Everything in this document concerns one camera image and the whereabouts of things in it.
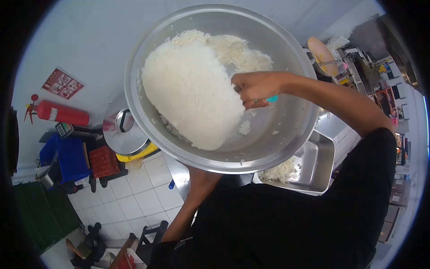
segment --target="fire extinguisher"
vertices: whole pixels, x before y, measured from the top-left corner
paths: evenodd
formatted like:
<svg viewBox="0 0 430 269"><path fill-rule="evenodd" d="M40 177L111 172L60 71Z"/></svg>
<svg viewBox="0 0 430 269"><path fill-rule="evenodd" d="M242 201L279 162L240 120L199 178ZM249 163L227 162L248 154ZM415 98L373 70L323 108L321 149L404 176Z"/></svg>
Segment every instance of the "fire extinguisher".
<svg viewBox="0 0 430 269"><path fill-rule="evenodd" d="M31 96L32 104L27 105L24 121L27 113L30 116L31 124L33 124L32 115L36 114L39 119L69 123L72 125L86 126L89 122L89 115L85 111L70 108L65 105L56 104L47 100L42 100L38 105L34 105L34 101L38 100L39 96L33 94Z"/></svg>

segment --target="hand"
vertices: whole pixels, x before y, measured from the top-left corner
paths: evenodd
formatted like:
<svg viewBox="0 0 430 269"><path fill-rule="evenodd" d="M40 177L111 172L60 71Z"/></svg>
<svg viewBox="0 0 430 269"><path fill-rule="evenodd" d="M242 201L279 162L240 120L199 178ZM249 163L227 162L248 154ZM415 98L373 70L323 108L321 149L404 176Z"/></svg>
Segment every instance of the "hand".
<svg viewBox="0 0 430 269"><path fill-rule="evenodd" d="M245 109L261 108L269 105L267 98L282 93L286 72L255 72L235 74L231 83L239 88Z"/></svg>
<svg viewBox="0 0 430 269"><path fill-rule="evenodd" d="M190 171L190 192L186 200L199 206L213 191L222 174L203 171L189 165L185 166Z"/></svg>

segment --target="large metal bowl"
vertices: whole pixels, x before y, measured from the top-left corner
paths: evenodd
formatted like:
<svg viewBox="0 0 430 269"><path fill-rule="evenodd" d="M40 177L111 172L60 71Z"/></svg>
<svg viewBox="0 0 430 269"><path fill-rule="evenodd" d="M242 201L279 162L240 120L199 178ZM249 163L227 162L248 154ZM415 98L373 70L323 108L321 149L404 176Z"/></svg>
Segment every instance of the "large metal bowl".
<svg viewBox="0 0 430 269"><path fill-rule="evenodd" d="M236 133L218 150L205 151L172 135L161 122L160 114L147 99L144 90L138 93L137 72L139 70L141 74L140 69L148 54L166 38L193 29L211 35L231 34L246 39L250 49L271 56L274 70L288 70L316 78L310 60L298 42L270 19L236 6L190 6L156 22L138 42L127 62L125 94L139 127L167 154L182 163L207 171L252 173L274 167L290 158L307 141L316 122L318 107L307 100L281 95L273 103L273 109L258 108L255 110L256 117L245 113L242 121L251 121L249 135Z"/></svg>

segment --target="stool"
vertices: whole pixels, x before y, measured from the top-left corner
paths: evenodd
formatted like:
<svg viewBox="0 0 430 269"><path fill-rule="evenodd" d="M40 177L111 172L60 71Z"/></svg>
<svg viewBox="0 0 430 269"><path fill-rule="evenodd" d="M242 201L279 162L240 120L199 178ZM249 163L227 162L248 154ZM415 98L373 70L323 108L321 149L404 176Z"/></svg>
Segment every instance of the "stool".
<svg viewBox="0 0 430 269"><path fill-rule="evenodd" d="M136 248L136 254L139 256L139 258L147 265L149 266L149 262L151 260L151 254L154 247L161 242L161 239L164 236L164 233L167 230L167 225L169 223L165 220L163 220L159 227L154 229L147 229L148 226L145 226L143 228L142 236L139 240L139 245ZM150 243L148 239L146 239L145 235L151 234L155 232L155 238L154 242Z"/></svg>

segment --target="metal pot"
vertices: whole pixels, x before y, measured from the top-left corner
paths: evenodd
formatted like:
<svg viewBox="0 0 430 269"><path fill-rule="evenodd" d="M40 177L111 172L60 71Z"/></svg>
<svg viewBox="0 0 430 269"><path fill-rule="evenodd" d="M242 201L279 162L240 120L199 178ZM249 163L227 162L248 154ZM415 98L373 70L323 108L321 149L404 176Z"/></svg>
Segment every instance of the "metal pot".
<svg viewBox="0 0 430 269"><path fill-rule="evenodd" d="M128 107L148 138L178 161L207 171L241 174L274 167L290 158L309 138L316 122L318 107L295 96L281 95L273 109L259 108L247 136L236 133L221 148L204 151L172 135L160 120L160 114L138 93L140 77L148 54L166 38L185 30L198 29L211 35L231 34L249 41L251 49L271 56L273 69L289 70L316 79L315 71L299 43L270 19L248 9L205 4L175 11L160 19L135 46L124 74Z"/></svg>
<svg viewBox="0 0 430 269"><path fill-rule="evenodd" d="M106 110L103 135L107 145L124 156L137 155L150 144L150 140L133 119L123 92L112 100Z"/></svg>

